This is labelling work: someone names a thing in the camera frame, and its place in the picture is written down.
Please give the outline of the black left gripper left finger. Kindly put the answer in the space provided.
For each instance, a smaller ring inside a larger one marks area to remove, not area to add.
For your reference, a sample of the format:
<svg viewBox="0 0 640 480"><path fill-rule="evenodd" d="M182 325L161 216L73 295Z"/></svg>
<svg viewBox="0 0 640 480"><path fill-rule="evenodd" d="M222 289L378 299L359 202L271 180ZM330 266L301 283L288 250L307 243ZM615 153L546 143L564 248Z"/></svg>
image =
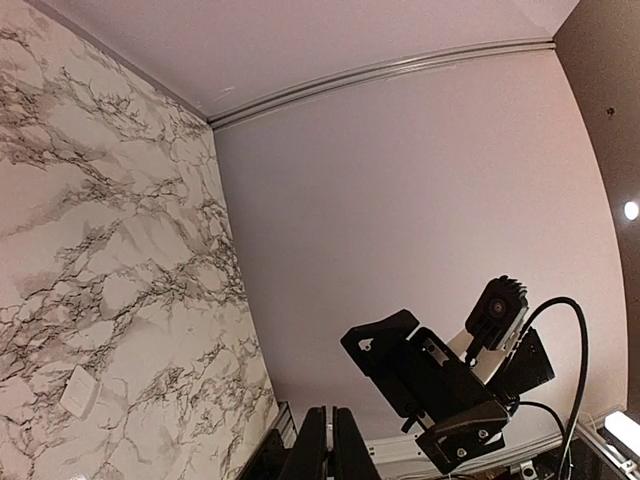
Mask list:
<svg viewBox="0 0 640 480"><path fill-rule="evenodd" d="M326 408L308 410L282 469L282 480L327 478Z"/></svg>

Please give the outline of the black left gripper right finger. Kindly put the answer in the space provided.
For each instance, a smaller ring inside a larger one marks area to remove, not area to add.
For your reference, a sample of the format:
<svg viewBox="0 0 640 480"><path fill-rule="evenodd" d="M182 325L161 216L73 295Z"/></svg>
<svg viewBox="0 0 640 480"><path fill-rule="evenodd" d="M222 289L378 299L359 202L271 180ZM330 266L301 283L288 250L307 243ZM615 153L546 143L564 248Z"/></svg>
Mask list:
<svg viewBox="0 0 640 480"><path fill-rule="evenodd" d="M352 412L345 407L332 411L332 476L338 480L374 480L378 471L360 434Z"/></svg>

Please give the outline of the white battery cover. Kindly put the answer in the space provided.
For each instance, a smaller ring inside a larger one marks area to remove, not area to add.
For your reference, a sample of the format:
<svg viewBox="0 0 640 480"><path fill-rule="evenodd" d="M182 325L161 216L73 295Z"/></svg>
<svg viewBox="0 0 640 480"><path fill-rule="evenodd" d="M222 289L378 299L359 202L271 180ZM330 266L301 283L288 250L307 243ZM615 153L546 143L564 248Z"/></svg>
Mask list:
<svg viewBox="0 0 640 480"><path fill-rule="evenodd" d="M98 381L83 367L76 366L66 383L60 405L76 418L85 418L97 398Z"/></svg>

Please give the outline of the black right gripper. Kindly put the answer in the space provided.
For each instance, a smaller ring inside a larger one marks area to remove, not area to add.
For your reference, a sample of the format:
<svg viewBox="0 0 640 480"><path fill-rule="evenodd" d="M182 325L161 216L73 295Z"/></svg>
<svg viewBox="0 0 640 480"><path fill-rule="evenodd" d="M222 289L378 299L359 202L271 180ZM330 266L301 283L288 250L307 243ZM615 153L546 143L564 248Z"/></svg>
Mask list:
<svg viewBox="0 0 640 480"><path fill-rule="evenodd" d="M405 420L404 433L418 425L427 431L430 444L442 441L448 432L479 424L502 434L511 419L507 408L495 397L436 335L419 326L406 309L391 316L350 328L340 343L367 377L377 375L391 352L392 376L403 388L398 415Z"/></svg>

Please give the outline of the aluminium frame post right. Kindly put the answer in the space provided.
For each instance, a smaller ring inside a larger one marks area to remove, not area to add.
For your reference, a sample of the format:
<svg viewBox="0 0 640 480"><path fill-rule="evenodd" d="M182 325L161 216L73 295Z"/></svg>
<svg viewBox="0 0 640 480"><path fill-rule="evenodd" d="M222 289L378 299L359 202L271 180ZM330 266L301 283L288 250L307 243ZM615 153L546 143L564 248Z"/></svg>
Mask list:
<svg viewBox="0 0 640 480"><path fill-rule="evenodd" d="M207 118L207 123L215 131L223 130L260 116L269 115L291 105L377 80L448 67L465 61L555 49L556 44L551 39L505 40L385 60L326 75L270 93L212 115Z"/></svg>

